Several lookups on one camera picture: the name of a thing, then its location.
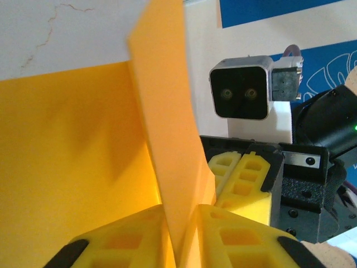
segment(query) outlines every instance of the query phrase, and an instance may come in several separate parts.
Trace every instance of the screw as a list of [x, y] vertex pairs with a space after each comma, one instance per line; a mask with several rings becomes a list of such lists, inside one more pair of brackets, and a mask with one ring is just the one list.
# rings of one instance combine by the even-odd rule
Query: screw
[[311, 196], [312, 196], [310, 191], [302, 191], [301, 194], [305, 198], [311, 198]]
[[295, 231], [293, 228], [287, 228], [286, 231], [287, 231], [289, 234], [291, 234], [291, 235], [293, 235], [293, 236], [296, 236], [296, 231]]
[[290, 210], [288, 211], [288, 214], [289, 214], [289, 216], [292, 217], [292, 218], [296, 218], [296, 217], [299, 215], [299, 213], [297, 213], [297, 211], [296, 211], [295, 209], [290, 209]]
[[312, 157], [308, 157], [306, 159], [306, 164], [309, 166], [312, 166], [315, 163], [315, 159], [313, 159]]

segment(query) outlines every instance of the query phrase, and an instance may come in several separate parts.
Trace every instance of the camera lens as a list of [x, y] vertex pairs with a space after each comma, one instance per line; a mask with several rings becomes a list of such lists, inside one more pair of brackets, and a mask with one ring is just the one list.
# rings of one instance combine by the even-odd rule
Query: camera lens
[[223, 89], [221, 92], [221, 97], [225, 100], [230, 100], [233, 97], [233, 92], [230, 89]]
[[245, 91], [245, 97], [250, 101], [255, 100], [257, 96], [258, 96], [258, 92], [253, 88], [249, 88], [247, 89], [247, 91]]

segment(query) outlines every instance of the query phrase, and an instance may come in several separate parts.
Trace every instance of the black camera housing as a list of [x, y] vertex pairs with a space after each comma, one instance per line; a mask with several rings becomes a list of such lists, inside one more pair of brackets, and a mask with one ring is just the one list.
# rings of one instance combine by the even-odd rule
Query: black camera housing
[[273, 60], [267, 56], [221, 61], [210, 72], [216, 114], [223, 118], [267, 118], [272, 66]]

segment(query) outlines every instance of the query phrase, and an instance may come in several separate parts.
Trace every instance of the blue poster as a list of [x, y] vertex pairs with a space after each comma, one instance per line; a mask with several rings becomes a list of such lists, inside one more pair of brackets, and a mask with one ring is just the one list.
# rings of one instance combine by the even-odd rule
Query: blue poster
[[[357, 40], [305, 49], [301, 54], [304, 62], [299, 92], [303, 102], [345, 83], [348, 74], [357, 66]], [[272, 56], [274, 61], [280, 57], [281, 54]], [[357, 185], [357, 164], [348, 169], [347, 180]]]
[[223, 28], [342, 0], [220, 0]]

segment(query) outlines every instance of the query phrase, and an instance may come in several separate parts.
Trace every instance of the white wall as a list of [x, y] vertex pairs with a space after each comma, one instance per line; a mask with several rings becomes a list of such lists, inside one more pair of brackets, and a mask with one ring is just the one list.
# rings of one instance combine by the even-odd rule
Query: white wall
[[0, 80], [129, 59], [149, 0], [0, 0]]

